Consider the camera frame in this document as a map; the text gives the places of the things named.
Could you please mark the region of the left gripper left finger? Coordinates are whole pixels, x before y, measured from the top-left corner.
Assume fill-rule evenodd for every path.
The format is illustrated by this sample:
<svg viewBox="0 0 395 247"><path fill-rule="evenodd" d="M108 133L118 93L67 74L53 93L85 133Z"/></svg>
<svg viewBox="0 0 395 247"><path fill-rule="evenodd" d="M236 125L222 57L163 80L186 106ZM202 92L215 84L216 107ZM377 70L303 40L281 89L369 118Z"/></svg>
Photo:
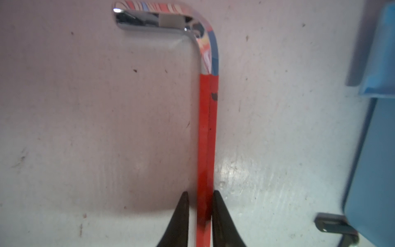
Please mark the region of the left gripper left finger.
<svg viewBox="0 0 395 247"><path fill-rule="evenodd" d="M189 232L189 196L184 191L157 247L187 247Z"/></svg>

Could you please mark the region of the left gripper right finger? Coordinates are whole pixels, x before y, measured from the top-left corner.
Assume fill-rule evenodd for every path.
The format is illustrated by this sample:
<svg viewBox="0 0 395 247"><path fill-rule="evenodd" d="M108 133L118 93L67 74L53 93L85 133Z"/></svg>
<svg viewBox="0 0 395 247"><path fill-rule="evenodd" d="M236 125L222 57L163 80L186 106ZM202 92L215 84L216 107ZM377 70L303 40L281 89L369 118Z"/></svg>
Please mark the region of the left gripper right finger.
<svg viewBox="0 0 395 247"><path fill-rule="evenodd" d="M214 247L246 247L218 190L213 193L212 229Z"/></svg>

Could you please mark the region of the blue plastic tool box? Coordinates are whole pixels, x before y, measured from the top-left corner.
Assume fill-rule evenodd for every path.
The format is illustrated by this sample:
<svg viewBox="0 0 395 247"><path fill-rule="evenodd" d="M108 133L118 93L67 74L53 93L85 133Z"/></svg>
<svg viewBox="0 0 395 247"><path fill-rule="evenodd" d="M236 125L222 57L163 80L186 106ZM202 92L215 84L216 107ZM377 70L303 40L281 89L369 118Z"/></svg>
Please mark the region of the blue plastic tool box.
<svg viewBox="0 0 395 247"><path fill-rule="evenodd" d="M377 247L395 244L395 3L367 1L348 85L370 99L344 201L350 225Z"/></svg>

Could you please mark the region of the red hex key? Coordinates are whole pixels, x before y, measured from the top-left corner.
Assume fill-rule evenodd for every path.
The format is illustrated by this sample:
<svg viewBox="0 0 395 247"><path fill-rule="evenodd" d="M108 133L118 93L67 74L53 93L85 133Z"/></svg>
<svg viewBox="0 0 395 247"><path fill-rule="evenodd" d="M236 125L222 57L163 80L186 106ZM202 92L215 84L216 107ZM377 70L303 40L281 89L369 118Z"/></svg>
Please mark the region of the red hex key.
<svg viewBox="0 0 395 247"><path fill-rule="evenodd" d="M208 247L211 240L219 89L219 51L214 30L202 15L179 1L116 1L112 13L120 29L179 31L193 40L199 49L201 74L195 245Z"/></svg>

